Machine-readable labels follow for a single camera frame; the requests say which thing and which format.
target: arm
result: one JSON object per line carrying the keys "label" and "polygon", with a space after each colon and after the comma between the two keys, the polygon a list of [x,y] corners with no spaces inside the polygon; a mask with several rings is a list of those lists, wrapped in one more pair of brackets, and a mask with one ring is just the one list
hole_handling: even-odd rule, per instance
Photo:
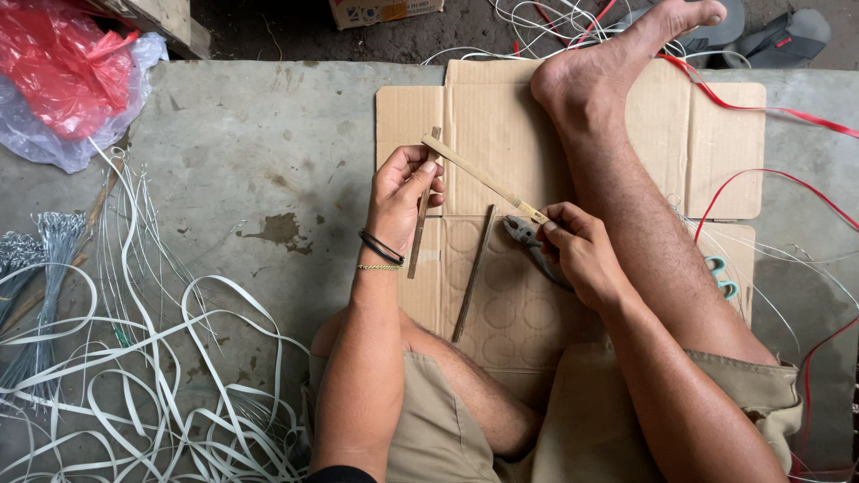
{"label": "arm", "polygon": [[[402,146],[373,177],[366,230],[400,254],[414,238],[417,201],[425,187],[442,193],[444,169],[423,146]],[[444,198],[433,194],[430,206]],[[362,246],[358,264],[391,265]],[[403,348],[397,272],[357,270],[349,316],[332,350],[316,406],[310,472],[352,466],[385,480],[388,446],[403,403]]]}
{"label": "arm", "polygon": [[576,294],[596,310],[650,453],[668,481],[785,481],[748,417],[689,359],[624,275],[602,222],[552,205],[538,237]]}

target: knee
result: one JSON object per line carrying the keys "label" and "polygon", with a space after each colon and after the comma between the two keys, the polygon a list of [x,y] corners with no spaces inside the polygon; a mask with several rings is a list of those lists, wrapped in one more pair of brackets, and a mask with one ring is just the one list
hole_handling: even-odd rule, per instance
{"label": "knee", "polygon": [[[340,335],[340,330],[346,323],[346,318],[349,316],[349,307],[340,309],[336,314],[332,315],[325,321],[319,330],[316,331],[313,341],[310,343],[310,353],[322,358],[331,356],[334,350],[334,345],[337,344],[337,337]],[[417,324],[403,310],[399,309],[399,328],[402,334],[403,350],[410,351],[411,343],[409,339],[414,337],[415,332],[422,332]]]}

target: black bracelet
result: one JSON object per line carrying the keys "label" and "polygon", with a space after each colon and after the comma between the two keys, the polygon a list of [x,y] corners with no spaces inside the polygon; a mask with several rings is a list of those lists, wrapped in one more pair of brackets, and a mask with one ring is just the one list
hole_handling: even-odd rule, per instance
{"label": "black bracelet", "polygon": [[[398,254],[397,252],[394,252],[388,245],[379,241],[378,238],[376,238],[375,236],[372,236],[367,230],[361,229],[361,231],[358,232],[358,236],[361,237],[361,241],[364,242],[364,245],[367,245],[368,247],[370,247],[381,258],[383,258],[383,259],[385,259],[391,263],[394,263],[397,266],[402,266],[405,263],[405,257],[403,255]],[[376,243],[381,245],[388,252],[391,252],[392,254],[397,255],[397,258],[394,258],[390,254],[385,253],[385,250],[382,250],[378,245],[376,245]]]}

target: man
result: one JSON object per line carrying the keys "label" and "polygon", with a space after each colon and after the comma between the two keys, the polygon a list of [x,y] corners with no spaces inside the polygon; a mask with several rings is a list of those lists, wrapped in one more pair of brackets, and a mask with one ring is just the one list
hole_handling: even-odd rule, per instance
{"label": "man", "polygon": [[715,0],[656,5],[616,38],[545,61],[531,90],[563,141],[579,206],[547,206],[543,253],[599,313],[611,345],[569,347],[544,416],[398,309],[416,202],[441,166],[398,148],[376,173],[349,307],[311,348],[308,481],[785,481],[796,368],[758,342],[716,288],[636,158],[627,92],[672,38],[726,15]]}

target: dirt floor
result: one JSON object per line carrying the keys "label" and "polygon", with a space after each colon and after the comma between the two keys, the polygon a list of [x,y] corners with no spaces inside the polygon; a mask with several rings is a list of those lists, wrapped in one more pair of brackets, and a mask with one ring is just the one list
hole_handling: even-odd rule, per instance
{"label": "dirt floor", "polygon": [[[507,9],[518,3],[498,0]],[[560,0],[543,3],[562,9]],[[629,0],[632,9],[655,3]],[[607,0],[581,0],[581,9],[598,13]],[[192,15],[209,29],[211,51],[216,59],[258,60],[351,60],[420,64],[450,47],[474,46],[490,52],[511,53],[515,34],[512,26],[498,18],[488,0],[447,0],[444,11],[389,21],[339,32],[325,0],[271,2],[270,0],[191,0]],[[816,8],[832,27],[832,41],[810,66],[816,69],[859,70],[859,49],[852,41],[859,32],[857,0],[751,0],[745,2],[746,32],[759,30],[766,22],[789,9]],[[517,13],[539,19],[536,11],[523,6]],[[624,2],[616,2],[606,13],[603,25],[611,25],[627,13]],[[540,55],[556,51],[557,40],[536,45]],[[433,64],[444,64],[462,53],[442,54]]]}

